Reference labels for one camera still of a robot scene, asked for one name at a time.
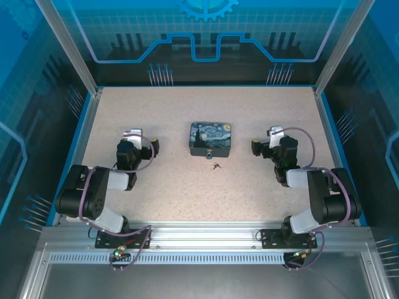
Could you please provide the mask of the starry night print tin box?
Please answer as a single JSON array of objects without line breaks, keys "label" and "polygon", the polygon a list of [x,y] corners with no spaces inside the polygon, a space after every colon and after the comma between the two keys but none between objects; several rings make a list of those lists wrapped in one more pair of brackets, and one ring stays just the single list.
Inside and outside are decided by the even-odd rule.
[{"label": "starry night print tin box", "polygon": [[231,135],[232,127],[228,123],[193,122],[190,126],[190,154],[206,157],[207,149],[212,149],[213,158],[228,158]]}]

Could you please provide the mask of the grey metal sheet panel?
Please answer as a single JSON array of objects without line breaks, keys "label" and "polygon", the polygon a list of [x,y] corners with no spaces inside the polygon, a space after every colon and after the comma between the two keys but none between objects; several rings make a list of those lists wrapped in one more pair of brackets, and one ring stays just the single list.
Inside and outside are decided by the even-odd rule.
[{"label": "grey metal sheet panel", "polygon": [[53,265],[40,299],[370,299],[358,263],[290,273],[267,265]]}]

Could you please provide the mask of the aluminium table side rail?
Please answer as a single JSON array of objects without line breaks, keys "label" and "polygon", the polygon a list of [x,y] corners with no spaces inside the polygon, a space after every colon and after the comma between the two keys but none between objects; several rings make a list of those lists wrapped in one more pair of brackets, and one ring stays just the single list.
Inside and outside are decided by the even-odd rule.
[{"label": "aluminium table side rail", "polygon": [[332,155],[333,164],[336,168],[341,167],[347,170],[349,178],[355,188],[355,192],[357,192],[356,185],[344,153],[344,148],[339,138],[338,129],[325,93],[322,92],[320,95],[316,95],[315,102],[323,124],[324,132]]},{"label": "aluminium table side rail", "polygon": [[83,161],[85,149],[87,147],[102,92],[103,87],[100,87],[96,95],[88,94],[85,99],[85,103],[81,111],[74,136],[72,138],[72,143],[64,164],[64,168],[60,176],[60,181],[55,192],[54,202],[47,218],[47,227],[57,226],[59,223],[60,214],[55,211],[55,200],[57,199],[57,196],[62,189],[63,183],[68,175],[70,167],[74,164],[80,164]]}]

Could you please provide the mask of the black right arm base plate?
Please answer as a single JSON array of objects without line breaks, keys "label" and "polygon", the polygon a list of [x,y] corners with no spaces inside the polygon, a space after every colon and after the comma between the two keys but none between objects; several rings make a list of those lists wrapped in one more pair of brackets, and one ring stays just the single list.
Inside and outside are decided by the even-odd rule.
[{"label": "black right arm base plate", "polygon": [[263,249],[316,249],[316,239],[309,234],[283,233],[280,229],[263,229],[261,243]]}]

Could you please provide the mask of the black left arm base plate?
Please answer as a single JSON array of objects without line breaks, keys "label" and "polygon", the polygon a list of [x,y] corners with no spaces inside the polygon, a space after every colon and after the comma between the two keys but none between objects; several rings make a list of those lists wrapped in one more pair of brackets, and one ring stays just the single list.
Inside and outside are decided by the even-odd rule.
[{"label": "black left arm base plate", "polygon": [[116,249],[119,246],[125,246],[127,249],[139,249],[145,240],[147,232],[148,230],[144,230],[141,233],[128,237],[116,237],[104,232],[97,232],[95,248]]}]

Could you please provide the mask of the aluminium mounting rail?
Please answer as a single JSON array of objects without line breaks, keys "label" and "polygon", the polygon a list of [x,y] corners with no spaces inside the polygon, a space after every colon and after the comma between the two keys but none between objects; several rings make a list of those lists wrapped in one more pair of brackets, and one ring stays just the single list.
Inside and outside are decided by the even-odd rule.
[{"label": "aluminium mounting rail", "polygon": [[[150,250],[160,252],[250,252],[260,251],[259,230],[278,229],[278,221],[152,221]],[[89,252],[94,241],[85,224],[45,227],[37,250]],[[375,249],[369,227],[337,226],[323,231],[327,252],[363,252]]]}]

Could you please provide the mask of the aluminium frame post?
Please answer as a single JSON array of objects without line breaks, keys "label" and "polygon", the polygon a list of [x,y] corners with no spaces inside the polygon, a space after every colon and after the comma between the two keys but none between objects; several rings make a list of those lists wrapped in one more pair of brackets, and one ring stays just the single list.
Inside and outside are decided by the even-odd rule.
[{"label": "aluminium frame post", "polygon": [[59,44],[63,48],[68,59],[72,63],[85,88],[91,94],[91,96],[96,97],[99,92],[99,88],[92,75],[92,70],[90,69],[90,67],[93,67],[94,64],[87,64],[87,61],[84,60],[74,38],[71,36],[66,24],[64,23],[64,20],[54,6],[52,0],[35,0],[35,2],[41,10],[41,13],[52,29],[57,40],[59,41]]},{"label": "aluminium frame post", "polygon": [[359,0],[327,63],[322,69],[314,87],[314,95],[321,97],[322,92],[332,78],[346,51],[353,42],[375,0]]}]

